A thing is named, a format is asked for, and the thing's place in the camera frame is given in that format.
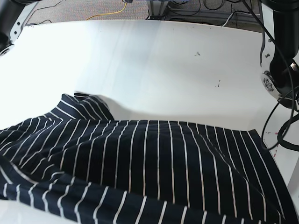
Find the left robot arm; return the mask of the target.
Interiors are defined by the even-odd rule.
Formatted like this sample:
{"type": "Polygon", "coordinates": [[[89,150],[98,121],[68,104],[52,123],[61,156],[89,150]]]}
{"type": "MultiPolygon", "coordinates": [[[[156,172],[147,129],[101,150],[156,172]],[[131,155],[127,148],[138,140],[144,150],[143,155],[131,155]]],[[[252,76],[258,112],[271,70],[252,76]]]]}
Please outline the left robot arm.
{"type": "Polygon", "coordinates": [[[259,16],[244,6],[263,30],[260,51],[261,80],[278,105],[291,110],[280,127],[275,146],[297,152],[299,146],[284,140],[291,125],[299,120],[299,2],[297,0],[261,0],[259,16]]]}

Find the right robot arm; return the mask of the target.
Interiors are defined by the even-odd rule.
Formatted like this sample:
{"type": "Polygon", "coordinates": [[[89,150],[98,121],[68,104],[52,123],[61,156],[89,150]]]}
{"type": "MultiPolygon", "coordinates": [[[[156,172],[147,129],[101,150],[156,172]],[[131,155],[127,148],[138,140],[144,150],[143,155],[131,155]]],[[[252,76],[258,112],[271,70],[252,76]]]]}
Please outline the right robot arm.
{"type": "Polygon", "coordinates": [[[11,50],[22,32],[37,0],[2,0],[0,2],[0,55],[11,50]]]}

